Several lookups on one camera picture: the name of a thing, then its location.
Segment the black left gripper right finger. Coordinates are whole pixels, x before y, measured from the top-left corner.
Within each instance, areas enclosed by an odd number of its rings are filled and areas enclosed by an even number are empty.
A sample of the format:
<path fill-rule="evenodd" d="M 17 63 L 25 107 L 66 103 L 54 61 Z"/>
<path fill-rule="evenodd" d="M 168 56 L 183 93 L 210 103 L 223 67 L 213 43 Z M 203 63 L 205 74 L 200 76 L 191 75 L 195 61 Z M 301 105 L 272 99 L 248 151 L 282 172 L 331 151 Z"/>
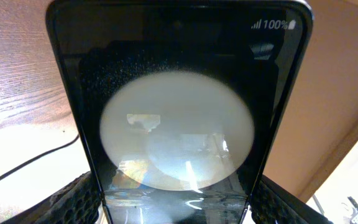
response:
<path fill-rule="evenodd" d="M 264 175 L 251 196 L 250 209 L 256 224 L 332 224 Z"/>

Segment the black flip smartphone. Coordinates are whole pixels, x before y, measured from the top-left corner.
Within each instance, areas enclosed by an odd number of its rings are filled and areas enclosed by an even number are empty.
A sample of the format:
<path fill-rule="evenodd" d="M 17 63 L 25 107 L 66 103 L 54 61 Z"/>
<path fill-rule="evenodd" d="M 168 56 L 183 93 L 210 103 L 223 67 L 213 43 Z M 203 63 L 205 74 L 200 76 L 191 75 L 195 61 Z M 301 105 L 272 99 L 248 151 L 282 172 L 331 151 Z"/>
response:
<path fill-rule="evenodd" d="M 306 1 L 52 1 L 109 223 L 241 223 L 310 39 Z"/>

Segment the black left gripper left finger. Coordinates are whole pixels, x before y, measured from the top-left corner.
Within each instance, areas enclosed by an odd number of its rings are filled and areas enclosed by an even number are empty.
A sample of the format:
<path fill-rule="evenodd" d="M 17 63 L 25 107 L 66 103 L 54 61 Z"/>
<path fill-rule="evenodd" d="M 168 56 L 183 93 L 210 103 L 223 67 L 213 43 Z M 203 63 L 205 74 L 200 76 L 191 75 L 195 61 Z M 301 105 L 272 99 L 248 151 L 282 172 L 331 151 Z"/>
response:
<path fill-rule="evenodd" d="M 101 198 L 90 172 L 86 172 L 37 205 L 3 224 L 96 223 Z"/>

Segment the brown wooden side panel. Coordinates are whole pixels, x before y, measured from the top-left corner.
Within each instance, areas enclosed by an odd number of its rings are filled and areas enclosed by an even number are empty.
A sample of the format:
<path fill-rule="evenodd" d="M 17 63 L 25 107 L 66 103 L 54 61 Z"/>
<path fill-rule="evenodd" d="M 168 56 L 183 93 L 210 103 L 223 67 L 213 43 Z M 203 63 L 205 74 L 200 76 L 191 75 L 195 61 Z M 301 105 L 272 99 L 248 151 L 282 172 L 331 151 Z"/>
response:
<path fill-rule="evenodd" d="M 303 202 L 358 140 L 358 1 L 310 6 L 312 36 L 264 170 Z"/>

